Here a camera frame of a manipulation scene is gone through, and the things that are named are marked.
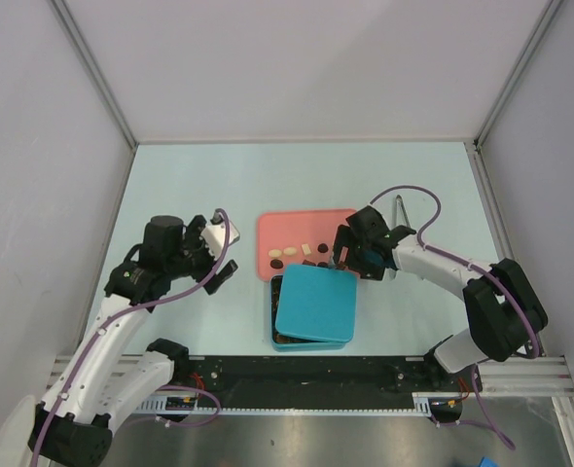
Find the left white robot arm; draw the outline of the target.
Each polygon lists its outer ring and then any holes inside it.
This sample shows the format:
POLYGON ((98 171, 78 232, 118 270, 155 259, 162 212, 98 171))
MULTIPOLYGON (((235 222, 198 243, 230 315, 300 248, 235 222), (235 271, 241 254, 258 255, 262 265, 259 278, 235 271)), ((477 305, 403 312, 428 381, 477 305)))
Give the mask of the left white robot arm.
POLYGON ((115 267, 94 321, 58 380, 36 405, 27 445, 30 465, 47 458, 63 466, 98 466, 137 407, 191 376, 185 346, 158 339, 117 382, 110 377, 124 350, 155 308, 192 295, 214 294, 237 269, 226 258, 239 232, 218 208, 190 222, 158 215, 115 267))

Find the pink tray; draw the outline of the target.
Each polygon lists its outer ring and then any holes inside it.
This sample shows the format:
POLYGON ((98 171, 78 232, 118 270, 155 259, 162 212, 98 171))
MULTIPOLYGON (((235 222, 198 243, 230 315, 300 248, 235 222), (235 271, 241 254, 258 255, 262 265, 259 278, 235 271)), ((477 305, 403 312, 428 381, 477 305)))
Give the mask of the pink tray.
POLYGON ((262 214, 256 227, 256 266, 257 276, 265 282, 281 274, 291 264, 301 264, 304 260, 327 262, 334 244, 339 225, 356 212, 353 208, 312 209, 299 211, 274 211, 262 214), (302 245, 308 244, 311 254, 303 253, 302 245), (283 250, 295 247, 297 253, 287 256, 283 250), (271 258, 269 251, 279 249, 281 256, 271 258), (270 262, 278 259, 282 269, 273 269, 270 262))

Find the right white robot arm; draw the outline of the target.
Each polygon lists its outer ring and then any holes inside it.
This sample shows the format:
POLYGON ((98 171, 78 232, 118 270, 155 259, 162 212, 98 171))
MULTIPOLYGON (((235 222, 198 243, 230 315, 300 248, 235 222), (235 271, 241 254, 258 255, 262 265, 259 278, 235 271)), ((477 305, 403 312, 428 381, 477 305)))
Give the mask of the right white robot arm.
POLYGON ((468 328, 428 351, 426 382, 447 390, 460 371, 485 360, 504 362, 526 343, 539 353, 537 335, 549 318, 520 264, 505 258, 496 264, 461 258, 425 242, 408 226, 389 228, 368 205, 338 226, 332 263, 381 281, 388 270, 418 276, 464 303, 468 328))

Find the teal chocolate box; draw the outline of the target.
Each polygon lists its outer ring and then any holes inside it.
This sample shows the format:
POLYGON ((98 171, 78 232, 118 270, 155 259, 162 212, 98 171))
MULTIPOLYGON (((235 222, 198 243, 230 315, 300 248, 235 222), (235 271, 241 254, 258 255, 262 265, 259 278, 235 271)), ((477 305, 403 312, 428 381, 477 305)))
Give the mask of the teal chocolate box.
POLYGON ((278 351, 339 350, 354 337, 357 285, 350 275, 272 278, 270 339, 278 351))

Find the metal tongs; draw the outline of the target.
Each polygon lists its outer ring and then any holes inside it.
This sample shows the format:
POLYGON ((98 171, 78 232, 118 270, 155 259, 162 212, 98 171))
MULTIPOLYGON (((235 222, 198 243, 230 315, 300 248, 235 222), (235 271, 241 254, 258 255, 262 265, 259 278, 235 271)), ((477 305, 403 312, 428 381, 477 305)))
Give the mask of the metal tongs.
POLYGON ((404 200, 400 195, 396 195, 393 201, 390 229, 393 230, 399 226, 408 229, 412 227, 404 200))

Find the teal box lid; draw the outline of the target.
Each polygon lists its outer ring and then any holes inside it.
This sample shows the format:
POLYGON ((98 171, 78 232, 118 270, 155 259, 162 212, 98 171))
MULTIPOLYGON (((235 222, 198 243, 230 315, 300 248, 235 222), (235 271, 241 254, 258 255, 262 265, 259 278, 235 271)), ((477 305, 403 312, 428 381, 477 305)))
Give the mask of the teal box lid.
POLYGON ((357 305, 354 273, 290 265, 280 279, 274 320, 279 335, 337 345, 353 339, 357 305))

